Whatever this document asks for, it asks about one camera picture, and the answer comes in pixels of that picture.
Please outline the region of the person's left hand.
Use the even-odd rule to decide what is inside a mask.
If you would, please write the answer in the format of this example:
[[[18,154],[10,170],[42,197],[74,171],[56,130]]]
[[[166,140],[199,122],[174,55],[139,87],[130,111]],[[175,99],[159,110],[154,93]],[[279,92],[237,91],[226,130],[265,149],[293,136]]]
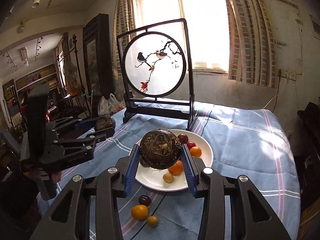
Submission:
[[[32,170],[32,171],[24,172],[23,174],[30,179],[40,179],[41,177],[39,170]],[[51,173],[50,177],[53,183],[58,183],[61,180],[62,172],[60,171],[57,173]]]

